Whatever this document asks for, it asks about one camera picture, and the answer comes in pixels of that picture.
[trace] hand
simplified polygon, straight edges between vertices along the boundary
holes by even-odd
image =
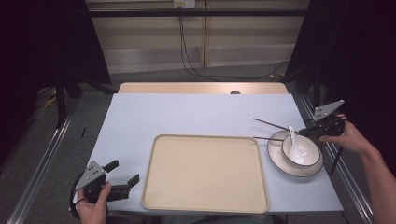
[[[111,184],[107,182],[103,186],[96,203],[89,203],[88,200],[85,199],[84,191],[82,189],[78,191],[78,200],[83,199],[77,204],[82,224],[106,224],[106,199],[110,191]]]
[[[373,145],[371,145],[370,142],[361,134],[361,132],[359,132],[355,125],[347,120],[345,123],[346,127],[343,134],[340,136],[324,135],[319,138],[319,141],[333,142],[361,155],[374,148]]]

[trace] beige tray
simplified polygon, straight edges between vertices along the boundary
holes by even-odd
[[[256,140],[159,135],[142,201],[148,209],[264,213],[269,202]]]

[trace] saucer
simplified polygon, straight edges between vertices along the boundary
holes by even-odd
[[[285,139],[289,136],[288,131],[281,131],[278,133],[274,133],[271,138],[274,139]],[[312,166],[300,166],[288,158],[285,157],[282,150],[282,143],[280,141],[268,141],[267,149],[268,154],[274,164],[283,172],[288,175],[295,175],[299,177],[307,177],[311,175],[315,175],[320,171],[323,165],[323,156],[319,151],[319,160]]]

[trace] white table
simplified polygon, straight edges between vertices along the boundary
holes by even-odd
[[[290,94],[115,94],[90,161],[102,165],[120,161],[120,167],[107,175],[113,185],[125,184],[137,173],[141,180],[129,199],[109,203],[109,210],[174,214],[148,210],[141,203],[154,138],[164,133],[269,137],[279,131],[253,118],[292,125],[296,130],[304,128]],[[267,141],[259,143],[270,201],[268,213],[343,210],[324,168],[311,177],[286,175],[269,158]]]

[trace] chopstick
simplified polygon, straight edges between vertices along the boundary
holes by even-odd
[[[271,141],[280,141],[282,142],[282,139],[277,139],[277,138],[265,138],[265,137],[253,137],[253,138],[257,138],[257,139],[265,139],[265,140],[271,140]]]
[[[257,121],[259,121],[259,122],[262,122],[262,123],[269,124],[269,125],[271,125],[271,126],[274,126],[274,127],[279,128],[279,129],[283,129],[283,130],[285,130],[285,131],[288,131],[288,130],[289,130],[289,129],[285,128],[285,127],[282,127],[282,126],[279,126],[279,125],[276,125],[276,124],[273,124],[273,123],[264,121],[264,120],[262,120],[262,119],[255,119],[255,120],[257,120]]]

